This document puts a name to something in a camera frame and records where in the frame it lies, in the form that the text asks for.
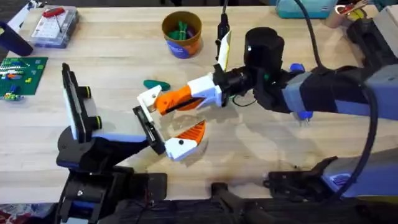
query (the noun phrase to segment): teal container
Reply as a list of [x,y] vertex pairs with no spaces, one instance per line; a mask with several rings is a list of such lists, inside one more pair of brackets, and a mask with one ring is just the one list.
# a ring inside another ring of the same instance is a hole
[[[338,0],[300,0],[310,18],[327,18]],[[277,0],[276,11],[284,19],[304,18],[304,14],[294,0]]]

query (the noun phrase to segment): green object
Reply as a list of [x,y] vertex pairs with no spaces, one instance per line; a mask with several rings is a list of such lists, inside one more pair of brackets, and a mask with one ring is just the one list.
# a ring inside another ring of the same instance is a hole
[[171,39],[174,39],[174,40],[178,40],[179,35],[180,35],[180,31],[178,31],[178,30],[169,32],[169,37],[170,37]]
[[[11,85],[19,86],[18,95],[34,95],[39,85],[40,79],[43,74],[43,70],[47,60],[47,57],[26,57],[23,58],[24,62],[29,64],[21,65],[21,68],[13,68],[15,65],[11,65],[10,62],[18,62],[20,58],[5,58],[0,65],[0,72],[6,72],[8,70],[16,70],[17,72],[23,72],[24,78],[17,80],[3,80],[0,79],[0,96],[8,93]],[[25,80],[32,78],[30,83],[26,83]]]
[[162,91],[168,91],[170,90],[170,84],[167,82],[161,82],[157,80],[145,80],[144,81],[144,86],[149,90],[157,85],[160,85],[162,87]]
[[178,22],[178,30],[171,31],[168,37],[174,40],[186,40],[187,39],[187,27],[188,25],[182,21]]
[[178,27],[180,28],[179,40],[185,40],[187,38],[187,24],[182,21],[178,22]]

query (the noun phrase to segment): black cylindrical camera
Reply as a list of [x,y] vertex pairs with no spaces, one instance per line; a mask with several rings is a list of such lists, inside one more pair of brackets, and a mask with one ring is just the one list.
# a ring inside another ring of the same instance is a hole
[[245,36],[244,64],[253,69],[262,69],[271,80],[280,73],[285,41],[269,27],[249,30]]

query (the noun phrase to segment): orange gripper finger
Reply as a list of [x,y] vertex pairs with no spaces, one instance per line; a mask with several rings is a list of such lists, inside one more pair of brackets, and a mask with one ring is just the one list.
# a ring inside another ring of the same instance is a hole
[[194,127],[179,134],[177,138],[195,140],[197,144],[199,144],[203,138],[203,135],[205,134],[205,124],[205,121],[201,121]]
[[[186,102],[192,98],[191,89],[188,85],[177,91],[171,91],[164,95],[159,96],[155,101],[155,107],[161,115],[167,114],[166,110]],[[180,111],[191,110],[196,108],[203,99],[196,100],[186,106],[179,108]]]

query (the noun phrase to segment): red object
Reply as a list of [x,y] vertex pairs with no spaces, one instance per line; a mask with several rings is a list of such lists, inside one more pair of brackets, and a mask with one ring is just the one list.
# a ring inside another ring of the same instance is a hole
[[50,18],[53,16],[61,15],[64,12],[65,12],[65,10],[63,8],[58,7],[58,8],[50,9],[48,11],[43,12],[43,16],[46,18]]
[[352,10],[353,8],[354,8],[354,4],[349,4],[349,5],[347,5],[341,12],[340,12],[340,14],[343,14],[343,13],[345,13],[345,12],[348,12],[349,10]]

